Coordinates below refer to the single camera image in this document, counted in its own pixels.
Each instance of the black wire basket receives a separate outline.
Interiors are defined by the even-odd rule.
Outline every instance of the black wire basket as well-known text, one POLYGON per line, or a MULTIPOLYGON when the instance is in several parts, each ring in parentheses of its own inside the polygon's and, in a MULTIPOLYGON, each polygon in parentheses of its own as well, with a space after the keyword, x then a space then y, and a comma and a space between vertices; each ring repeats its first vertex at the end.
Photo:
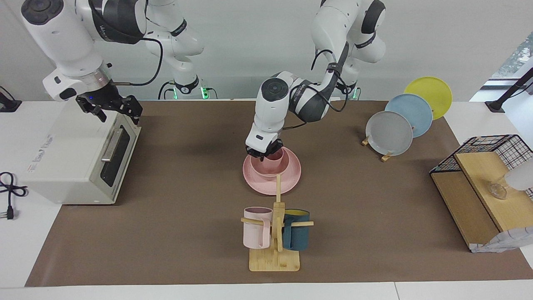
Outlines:
MULTIPOLYGON (((430 174, 461 171, 454 155, 473 152, 496 152, 509 170, 533 158, 533 151, 518 135, 473 137, 433 168, 430 174)), ((533 188, 526 190, 526 193, 533 201, 533 188)))

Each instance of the wooden dowel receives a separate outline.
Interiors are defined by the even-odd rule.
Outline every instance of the wooden dowel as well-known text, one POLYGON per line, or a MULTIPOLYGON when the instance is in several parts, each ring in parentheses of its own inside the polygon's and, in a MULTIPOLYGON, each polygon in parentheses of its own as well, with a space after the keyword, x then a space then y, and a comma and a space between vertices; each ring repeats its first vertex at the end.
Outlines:
POLYGON ((276 202, 281 202, 281 174, 276 175, 276 202))
POLYGON ((278 217, 276 219, 276 224, 278 225, 278 227, 276 228, 276 231, 277 231, 276 239, 278 240, 278 252, 282 252, 283 251, 283 240, 281 239, 281 227, 283 225, 281 224, 281 218, 278 217))
MULTIPOLYGON (((249 218, 241 218, 241 222, 246 222, 250 224, 256 224, 256 225, 263 225, 263 221, 256 220, 256 219, 249 219, 249 218)), ((314 226, 314 221, 304 221, 304 222, 293 222, 291 224, 292 227, 301 227, 301 226, 314 226)))

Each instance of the yellow plate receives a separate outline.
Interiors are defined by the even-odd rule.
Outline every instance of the yellow plate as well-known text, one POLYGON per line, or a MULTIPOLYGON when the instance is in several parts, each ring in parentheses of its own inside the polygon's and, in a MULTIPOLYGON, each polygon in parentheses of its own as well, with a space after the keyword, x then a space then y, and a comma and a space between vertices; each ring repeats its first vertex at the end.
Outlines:
POLYGON ((450 87, 442 79, 436 77, 420 77, 413 80, 405 88, 404 93, 418 95, 431 106, 433 119, 436 120, 450 109, 451 95, 450 87))

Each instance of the robotic arm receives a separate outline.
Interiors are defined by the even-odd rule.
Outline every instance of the robotic arm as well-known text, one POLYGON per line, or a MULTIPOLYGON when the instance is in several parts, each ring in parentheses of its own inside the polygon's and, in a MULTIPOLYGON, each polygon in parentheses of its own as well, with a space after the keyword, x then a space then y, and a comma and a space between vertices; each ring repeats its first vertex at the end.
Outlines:
MULTIPOLYGON (((150 21, 164 30, 154 30, 146 37, 162 43, 163 60, 172 68, 173 84, 180 94, 178 98, 197 98, 201 94, 201 89, 196 88, 200 84, 200 78, 187 56, 202 53, 203 42, 181 16, 175 0, 150 0, 148 6, 154 15, 150 21)), ((152 54, 160 55, 156 44, 146 42, 146 47, 152 54)))
MULTIPOLYGON (((180 65, 173 59, 175 53, 194 55, 203 50, 196 33, 187 30, 175 0, 151 0, 150 4, 147 0, 25 0, 21 13, 32 37, 57 66, 43 80, 47 92, 56 101, 75 97, 84 112, 98 116, 102 122, 106 120, 102 110, 107 109, 125 114, 137 124, 141 105, 132 95, 122 97, 116 86, 145 84, 113 82, 111 64, 104 63, 94 41, 136 44, 140 40, 156 40, 163 49, 162 59, 173 67, 176 85, 198 80, 196 74, 192 75, 190 61, 184 58, 180 65), (147 7, 166 30, 150 33, 152 38, 144 37, 147 7)), ((151 46, 149 49, 159 56, 159 51, 151 46)))
POLYGON ((329 107, 334 109, 330 97, 335 88, 347 96, 354 90, 358 61, 377 62, 385 53, 385 44, 376 35, 384 12, 380 0, 322 0, 311 34, 317 56, 323 53, 328 60, 324 79, 315 84, 284 71, 263 82, 246 138, 249 155, 262 159, 283 146, 279 137, 287 111, 304 123, 320 121, 329 107))

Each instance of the light blue plate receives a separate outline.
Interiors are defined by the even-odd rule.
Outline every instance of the light blue plate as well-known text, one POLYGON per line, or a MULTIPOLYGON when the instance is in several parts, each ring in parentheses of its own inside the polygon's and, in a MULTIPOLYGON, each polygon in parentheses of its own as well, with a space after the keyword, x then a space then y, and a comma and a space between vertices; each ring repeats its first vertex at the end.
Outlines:
POLYGON ((413 127, 413 137, 426 133, 433 121, 431 106, 424 98, 415 94, 401 94, 387 103, 385 110, 402 115, 413 127))

